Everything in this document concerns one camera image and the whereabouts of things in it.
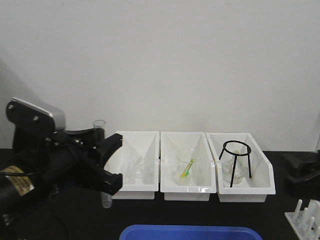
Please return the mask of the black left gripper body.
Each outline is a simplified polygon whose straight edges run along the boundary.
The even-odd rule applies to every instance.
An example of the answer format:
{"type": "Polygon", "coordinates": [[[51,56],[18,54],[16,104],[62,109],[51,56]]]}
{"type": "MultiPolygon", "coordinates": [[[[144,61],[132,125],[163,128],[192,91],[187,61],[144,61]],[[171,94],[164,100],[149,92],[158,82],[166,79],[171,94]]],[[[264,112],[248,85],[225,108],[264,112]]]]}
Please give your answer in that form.
{"type": "Polygon", "coordinates": [[[12,177],[13,200],[44,200],[54,188],[84,188],[85,161],[92,161],[78,148],[67,131],[56,132],[49,141],[17,129],[13,150],[19,155],[13,166],[19,176],[12,177]]]}

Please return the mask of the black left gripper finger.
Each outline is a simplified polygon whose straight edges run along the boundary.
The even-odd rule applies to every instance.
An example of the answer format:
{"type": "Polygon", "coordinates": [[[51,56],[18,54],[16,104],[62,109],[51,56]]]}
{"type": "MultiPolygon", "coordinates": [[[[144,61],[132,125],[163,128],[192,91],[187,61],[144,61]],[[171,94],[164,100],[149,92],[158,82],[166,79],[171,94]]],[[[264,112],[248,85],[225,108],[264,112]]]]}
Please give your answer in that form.
{"type": "Polygon", "coordinates": [[[78,148],[97,165],[104,168],[109,158],[123,145],[123,136],[115,133],[105,138],[103,128],[89,128],[85,130],[68,130],[72,140],[79,140],[78,148]]]}
{"type": "Polygon", "coordinates": [[[93,161],[84,162],[84,182],[85,189],[115,195],[123,187],[123,175],[121,173],[111,173],[104,170],[93,161]]]}

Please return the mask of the black robot arm with label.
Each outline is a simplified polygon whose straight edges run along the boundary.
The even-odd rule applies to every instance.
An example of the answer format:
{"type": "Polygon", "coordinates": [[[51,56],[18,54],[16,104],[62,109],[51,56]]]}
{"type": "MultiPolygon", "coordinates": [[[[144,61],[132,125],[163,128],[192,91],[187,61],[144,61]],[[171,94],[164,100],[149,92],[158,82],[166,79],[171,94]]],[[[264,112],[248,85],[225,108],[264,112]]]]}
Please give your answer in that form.
{"type": "Polygon", "coordinates": [[[123,137],[105,137],[100,128],[60,131],[34,143],[28,134],[14,140],[14,155],[0,169],[0,237],[15,240],[12,226],[44,204],[52,206],[70,187],[115,195],[123,176],[105,170],[123,137]]]}

